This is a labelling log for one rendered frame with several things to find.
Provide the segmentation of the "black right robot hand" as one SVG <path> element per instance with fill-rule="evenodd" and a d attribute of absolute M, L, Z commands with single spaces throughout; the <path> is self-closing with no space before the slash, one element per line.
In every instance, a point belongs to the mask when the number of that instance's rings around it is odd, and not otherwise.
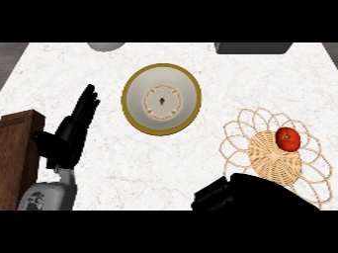
<path fill-rule="evenodd" d="M 319 208 L 278 183 L 242 173 L 222 176 L 195 194 L 195 211 L 319 211 Z"/>

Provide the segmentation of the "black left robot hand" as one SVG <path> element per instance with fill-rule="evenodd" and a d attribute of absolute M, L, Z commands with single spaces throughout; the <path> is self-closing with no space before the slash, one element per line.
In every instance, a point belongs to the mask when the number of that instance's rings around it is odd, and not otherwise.
<path fill-rule="evenodd" d="M 99 103 L 95 86 L 89 84 L 72 113 L 59 124 L 56 133 L 43 130 L 34 132 L 32 140 L 40 155 L 47 158 L 49 169 L 72 169 L 77 165 Z"/>

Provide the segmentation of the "woven wicker placemat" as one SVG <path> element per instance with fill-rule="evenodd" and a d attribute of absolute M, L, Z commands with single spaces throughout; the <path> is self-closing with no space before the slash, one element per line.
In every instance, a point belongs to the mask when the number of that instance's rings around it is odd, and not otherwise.
<path fill-rule="evenodd" d="M 296 130 L 300 145 L 296 152 L 282 150 L 276 132 Z M 219 152 L 225 158 L 223 175 L 244 173 L 278 183 L 319 209 L 333 201 L 333 165 L 322 153 L 318 137 L 306 124 L 285 113 L 268 109 L 242 109 L 237 119 L 223 125 Z"/>

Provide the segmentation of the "white bowl with gold rim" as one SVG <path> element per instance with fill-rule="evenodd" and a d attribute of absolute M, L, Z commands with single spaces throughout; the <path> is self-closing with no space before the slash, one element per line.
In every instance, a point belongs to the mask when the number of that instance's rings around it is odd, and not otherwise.
<path fill-rule="evenodd" d="M 163 136 L 182 131 L 201 107 L 201 88 L 191 72 L 171 63 L 143 67 L 126 83 L 121 106 L 140 132 Z"/>

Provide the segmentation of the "brown wooden cabinet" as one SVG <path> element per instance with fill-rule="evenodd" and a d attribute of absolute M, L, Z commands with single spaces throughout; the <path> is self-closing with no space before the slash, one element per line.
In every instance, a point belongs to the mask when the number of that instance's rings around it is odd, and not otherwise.
<path fill-rule="evenodd" d="M 18 208 L 38 179 L 40 154 L 32 133 L 43 130 L 46 117 L 30 110 L 0 120 L 0 211 Z"/>

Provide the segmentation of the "grey round object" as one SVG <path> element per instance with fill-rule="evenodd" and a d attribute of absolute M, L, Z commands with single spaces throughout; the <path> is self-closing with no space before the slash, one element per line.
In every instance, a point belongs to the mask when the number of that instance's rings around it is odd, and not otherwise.
<path fill-rule="evenodd" d="M 89 46 L 93 50 L 106 52 L 114 51 L 124 45 L 123 42 L 90 42 Z"/>

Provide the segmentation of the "dark grey appliance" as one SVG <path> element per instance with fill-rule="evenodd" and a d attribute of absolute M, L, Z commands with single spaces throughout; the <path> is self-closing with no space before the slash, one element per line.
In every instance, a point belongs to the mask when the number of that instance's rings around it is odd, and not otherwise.
<path fill-rule="evenodd" d="M 219 54 L 284 54 L 291 42 L 217 42 Z"/>

